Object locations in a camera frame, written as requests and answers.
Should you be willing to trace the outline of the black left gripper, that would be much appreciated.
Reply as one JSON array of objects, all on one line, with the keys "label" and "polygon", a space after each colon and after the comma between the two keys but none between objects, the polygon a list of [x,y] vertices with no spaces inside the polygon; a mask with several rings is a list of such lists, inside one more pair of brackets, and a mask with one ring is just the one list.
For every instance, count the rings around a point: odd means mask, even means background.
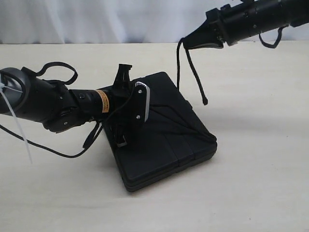
[{"label": "black left gripper", "polygon": [[126,131],[128,113],[125,112],[125,105],[128,104],[133,89],[133,84],[129,77],[131,68],[132,65],[119,64],[114,83],[108,89],[108,94],[111,97],[112,111],[107,118],[107,126],[117,147],[123,147],[128,144],[128,133]]}]

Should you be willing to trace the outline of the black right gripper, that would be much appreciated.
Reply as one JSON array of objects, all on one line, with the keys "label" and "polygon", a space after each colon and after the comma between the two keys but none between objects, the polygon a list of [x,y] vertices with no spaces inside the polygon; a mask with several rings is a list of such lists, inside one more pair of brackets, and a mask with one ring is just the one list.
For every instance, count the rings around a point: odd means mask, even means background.
[{"label": "black right gripper", "polygon": [[201,48],[222,49],[223,44],[228,43],[224,16],[224,8],[214,8],[207,11],[206,21],[182,38],[184,48],[187,50]]}]

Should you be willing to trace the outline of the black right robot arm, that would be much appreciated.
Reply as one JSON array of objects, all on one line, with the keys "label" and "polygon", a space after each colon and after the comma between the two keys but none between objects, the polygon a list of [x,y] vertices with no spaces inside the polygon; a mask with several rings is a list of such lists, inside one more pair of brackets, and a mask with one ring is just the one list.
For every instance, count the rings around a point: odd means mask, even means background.
[{"label": "black right robot arm", "polygon": [[183,38],[185,49],[217,48],[284,27],[309,21],[307,0],[244,0],[206,12],[206,20]]}]

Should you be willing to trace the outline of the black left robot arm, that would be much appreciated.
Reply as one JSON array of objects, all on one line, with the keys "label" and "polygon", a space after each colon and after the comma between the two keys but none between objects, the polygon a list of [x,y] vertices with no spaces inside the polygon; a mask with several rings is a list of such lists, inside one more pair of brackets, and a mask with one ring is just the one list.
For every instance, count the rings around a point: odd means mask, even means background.
[{"label": "black left robot arm", "polygon": [[[72,70],[73,76],[67,81],[41,79],[52,67]],[[119,64],[113,85],[94,90],[69,89],[78,73],[63,62],[47,63],[38,72],[26,67],[4,68],[0,71],[0,113],[41,123],[54,133],[94,121],[95,128],[88,135],[84,149],[90,147],[100,125],[110,128],[118,146],[127,145],[132,112],[125,112],[125,107],[136,89],[129,78],[131,68]]]}]

